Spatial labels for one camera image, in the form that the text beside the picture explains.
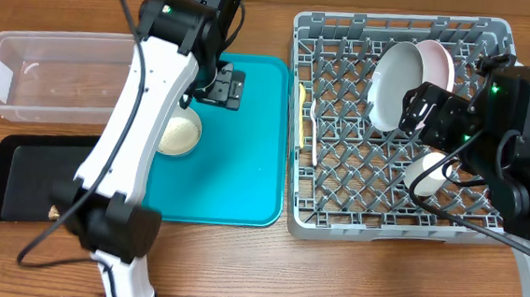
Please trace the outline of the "pink round plate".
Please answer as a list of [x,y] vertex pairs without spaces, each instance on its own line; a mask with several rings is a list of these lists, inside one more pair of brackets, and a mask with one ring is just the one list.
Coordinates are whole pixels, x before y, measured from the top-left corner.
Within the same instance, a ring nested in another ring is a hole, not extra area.
[[454,82],[454,64],[451,54],[436,40],[416,44],[423,59],[423,82],[430,82],[451,92]]

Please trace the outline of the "grey round plate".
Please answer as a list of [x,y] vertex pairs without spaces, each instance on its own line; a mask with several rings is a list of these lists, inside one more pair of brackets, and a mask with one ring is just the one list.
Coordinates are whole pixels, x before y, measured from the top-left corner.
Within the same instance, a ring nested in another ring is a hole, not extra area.
[[421,85],[424,63],[409,41],[393,45],[380,58],[371,79],[368,100],[373,104],[371,124],[381,132],[394,131],[402,115],[403,97]]

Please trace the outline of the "grey bowl of rice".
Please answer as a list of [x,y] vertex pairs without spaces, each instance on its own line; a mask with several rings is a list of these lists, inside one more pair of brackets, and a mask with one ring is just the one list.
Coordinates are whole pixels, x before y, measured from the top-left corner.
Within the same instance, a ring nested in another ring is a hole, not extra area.
[[158,151],[166,156],[182,156],[191,152],[201,139],[202,122],[197,113],[176,106],[162,134]]

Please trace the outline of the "yellow plastic spoon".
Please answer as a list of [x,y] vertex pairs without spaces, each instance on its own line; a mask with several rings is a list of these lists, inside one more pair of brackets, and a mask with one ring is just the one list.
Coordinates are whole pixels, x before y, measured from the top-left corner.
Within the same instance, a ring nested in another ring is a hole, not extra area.
[[303,104],[306,100],[306,88],[305,86],[300,82],[299,83],[299,115],[298,115],[298,139],[299,139],[299,147],[300,149],[304,148],[305,144],[305,138],[304,138],[304,127],[303,127]]

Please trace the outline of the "pink plastic fork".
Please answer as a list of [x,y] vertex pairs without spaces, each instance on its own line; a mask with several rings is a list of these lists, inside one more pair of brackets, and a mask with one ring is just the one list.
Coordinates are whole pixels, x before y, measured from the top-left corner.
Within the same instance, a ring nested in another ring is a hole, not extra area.
[[311,120],[311,124],[312,124],[312,166],[313,167],[316,167],[317,166],[317,149],[316,149],[316,144],[317,144],[317,131],[318,131],[318,126],[317,126],[317,121],[316,121],[316,104],[317,104],[317,101],[316,99],[313,99],[313,101],[311,102],[311,107],[310,107],[310,120]]

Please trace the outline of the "brown food scrap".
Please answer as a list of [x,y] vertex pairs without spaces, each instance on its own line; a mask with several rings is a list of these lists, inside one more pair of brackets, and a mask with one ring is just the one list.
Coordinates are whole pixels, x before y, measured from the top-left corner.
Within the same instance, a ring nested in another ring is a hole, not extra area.
[[58,209],[56,208],[55,205],[53,205],[50,210],[49,210],[49,213],[48,213],[48,218],[49,220],[55,220],[57,221],[60,217],[60,212],[58,211]]

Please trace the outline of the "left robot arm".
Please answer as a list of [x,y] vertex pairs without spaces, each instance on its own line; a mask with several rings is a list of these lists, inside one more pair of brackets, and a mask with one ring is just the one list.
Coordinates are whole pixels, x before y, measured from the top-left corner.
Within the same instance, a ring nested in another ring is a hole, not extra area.
[[105,297],[157,297],[146,259],[162,217],[142,207],[150,165],[176,110],[239,108],[244,72],[221,53],[243,21],[242,0],[146,0],[131,20],[132,64],[109,122],[72,182],[51,192],[58,224],[99,266]]

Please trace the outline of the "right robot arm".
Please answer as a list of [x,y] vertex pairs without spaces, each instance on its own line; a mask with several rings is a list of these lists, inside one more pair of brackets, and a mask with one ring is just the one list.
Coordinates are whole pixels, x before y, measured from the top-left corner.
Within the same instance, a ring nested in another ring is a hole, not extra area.
[[485,82],[469,100],[431,82],[407,91],[398,126],[444,152],[438,168],[459,163],[488,188],[502,233],[423,202],[418,206],[511,247],[523,297],[530,297],[530,67],[501,55],[481,58],[476,69]]

